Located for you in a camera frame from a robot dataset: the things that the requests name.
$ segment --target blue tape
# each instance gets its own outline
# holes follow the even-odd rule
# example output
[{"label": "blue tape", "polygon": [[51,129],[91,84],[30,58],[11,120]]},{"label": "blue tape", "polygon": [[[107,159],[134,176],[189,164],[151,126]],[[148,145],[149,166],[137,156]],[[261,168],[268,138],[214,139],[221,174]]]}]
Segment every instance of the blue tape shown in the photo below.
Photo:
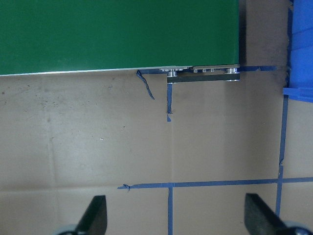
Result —
[{"label": "blue tape", "polygon": [[251,72],[251,71],[275,71],[276,66],[242,66],[238,68],[240,72]]},{"label": "blue tape", "polygon": [[277,183],[277,179],[262,180],[226,180],[226,181],[204,181],[204,182],[182,182],[182,183],[155,183],[140,185],[123,185],[118,189],[133,188],[181,188],[181,187],[202,187],[202,186],[226,186],[226,185],[259,185]]},{"label": "blue tape", "polygon": [[280,204],[281,204],[281,197],[282,197],[282,185],[283,185],[283,175],[284,175],[283,161],[285,158],[287,114],[288,114],[288,95],[284,95],[283,113],[282,113],[282,130],[280,134],[277,193],[276,193],[276,215],[277,216],[279,216],[280,214]]},{"label": "blue tape", "polygon": [[282,187],[283,187],[283,174],[284,174],[284,167],[279,165],[279,173],[277,179],[277,193],[276,193],[276,209],[275,213],[277,216],[280,214],[280,204],[282,200]]},{"label": "blue tape", "polygon": [[152,92],[149,88],[148,82],[147,80],[142,76],[141,72],[139,70],[137,70],[136,75],[141,79],[141,81],[143,81],[143,83],[146,85],[147,91],[149,93],[149,96],[151,97],[151,99],[155,99],[152,95]]},{"label": "blue tape", "polygon": [[140,185],[123,185],[117,189],[133,189],[133,188],[172,188],[174,183],[155,183],[155,184],[140,184]]},{"label": "blue tape", "polygon": [[167,84],[167,121],[171,122],[172,120],[168,116],[172,113],[172,91],[173,91],[173,84]]},{"label": "blue tape", "polygon": [[288,95],[284,95],[283,114],[282,114],[282,130],[281,130],[281,135],[280,135],[279,165],[281,165],[283,163],[283,160],[285,158],[287,114],[288,114]]},{"label": "blue tape", "polygon": [[303,177],[303,178],[286,178],[283,179],[283,183],[305,183],[313,182],[313,177]]},{"label": "blue tape", "polygon": [[168,188],[167,199],[168,235],[173,235],[173,188]]},{"label": "blue tape", "polygon": [[258,185],[258,184],[272,184],[276,182],[277,179],[183,182],[183,183],[174,183],[174,187],[179,188],[179,187],[227,186],[227,185]]}]

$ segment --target green panel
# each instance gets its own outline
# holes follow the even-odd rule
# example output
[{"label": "green panel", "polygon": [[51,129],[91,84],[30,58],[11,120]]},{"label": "green panel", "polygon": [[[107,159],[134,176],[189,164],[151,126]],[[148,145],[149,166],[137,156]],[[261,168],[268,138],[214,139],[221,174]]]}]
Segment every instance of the green panel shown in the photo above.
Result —
[{"label": "green panel", "polygon": [[238,63],[238,0],[0,0],[0,74]]}]

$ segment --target cardboard surface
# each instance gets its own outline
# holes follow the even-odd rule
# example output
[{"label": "cardboard surface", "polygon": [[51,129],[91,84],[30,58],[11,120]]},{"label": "cardboard surface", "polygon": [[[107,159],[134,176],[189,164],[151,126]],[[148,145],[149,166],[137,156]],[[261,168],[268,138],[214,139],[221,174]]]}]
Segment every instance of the cardboard surface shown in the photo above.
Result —
[{"label": "cardboard surface", "polygon": [[166,234],[168,189],[62,188],[0,193],[2,235],[47,234],[77,224],[95,195],[106,195],[106,235]]},{"label": "cardboard surface", "polygon": [[312,231],[312,211],[312,182],[283,184],[280,214],[284,221],[301,223]]},{"label": "cardboard surface", "polygon": [[173,181],[276,178],[283,71],[173,87]]},{"label": "cardboard surface", "polygon": [[313,104],[289,100],[284,177],[312,177]]},{"label": "cardboard surface", "polygon": [[146,79],[156,100],[135,71],[1,79],[0,188],[170,181],[166,77]]},{"label": "cardboard surface", "polygon": [[276,184],[174,189],[174,234],[242,234],[247,192],[275,208]]}]

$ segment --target blue plastic bin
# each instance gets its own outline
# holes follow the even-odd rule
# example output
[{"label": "blue plastic bin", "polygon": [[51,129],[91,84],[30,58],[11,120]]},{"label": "blue plastic bin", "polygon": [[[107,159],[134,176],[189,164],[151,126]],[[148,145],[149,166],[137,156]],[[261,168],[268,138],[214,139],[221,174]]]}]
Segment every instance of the blue plastic bin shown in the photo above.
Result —
[{"label": "blue plastic bin", "polygon": [[313,0],[294,1],[291,77],[284,94],[313,103]]}]

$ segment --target loose tape piece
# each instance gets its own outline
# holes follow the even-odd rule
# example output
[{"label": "loose tape piece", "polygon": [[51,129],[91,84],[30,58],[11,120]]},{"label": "loose tape piece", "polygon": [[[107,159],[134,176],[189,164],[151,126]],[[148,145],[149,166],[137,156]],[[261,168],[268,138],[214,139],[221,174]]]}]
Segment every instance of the loose tape piece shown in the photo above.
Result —
[{"label": "loose tape piece", "polygon": [[133,189],[133,188],[172,188],[174,183],[156,183],[156,184],[140,184],[140,185],[123,185],[118,189]]},{"label": "loose tape piece", "polygon": [[168,116],[172,113],[172,91],[173,91],[173,84],[167,84],[167,121],[170,122],[171,119]]},{"label": "loose tape piece", "polygon": [[143,81],[143,83],[146,85],[147,91],[149,93],[149,96],[151,97],[151,99],[155,99],[152,95],[152,92],[149,88],[148,82],[147,80],[142,76],[141,72],[139,70],[137,70],[136,75],[141,79],[141,81]]}]

